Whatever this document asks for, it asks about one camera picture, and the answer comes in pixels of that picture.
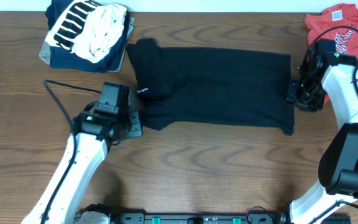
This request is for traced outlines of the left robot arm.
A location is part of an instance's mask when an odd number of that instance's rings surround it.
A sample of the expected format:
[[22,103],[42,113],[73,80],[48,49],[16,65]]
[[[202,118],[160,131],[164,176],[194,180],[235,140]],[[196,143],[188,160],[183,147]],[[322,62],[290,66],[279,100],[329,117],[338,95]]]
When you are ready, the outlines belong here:
[[142,135],[134,89],[105,86],[94,101],[71,121],[63,157],[44,193],[23,223],[109,223],[108,212],[78,207],[96,169],[110,148]]

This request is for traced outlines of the black hydrogen t-shirt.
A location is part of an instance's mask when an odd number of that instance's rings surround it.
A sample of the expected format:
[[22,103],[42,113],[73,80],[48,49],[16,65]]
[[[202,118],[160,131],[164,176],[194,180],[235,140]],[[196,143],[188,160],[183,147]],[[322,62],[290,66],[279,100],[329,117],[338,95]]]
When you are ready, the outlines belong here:
[[294,132],[285,103],[290,56],[207,47],[160,47],[153,39],[127,46],[143,103],[145,127],[175,122],[278,128]]

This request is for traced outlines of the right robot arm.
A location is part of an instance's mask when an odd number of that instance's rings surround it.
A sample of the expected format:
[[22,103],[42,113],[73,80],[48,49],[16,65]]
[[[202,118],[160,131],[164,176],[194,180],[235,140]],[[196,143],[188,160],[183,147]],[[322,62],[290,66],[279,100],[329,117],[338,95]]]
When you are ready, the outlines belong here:
[[288,86],[286,103],[318,111],[331,100],[338,132],[318,166],[318,180],[275,223],[350,223],[336,211],[358,200],[358,59],[336,52],[333,40],[313,42],[298,69],[299,80]]

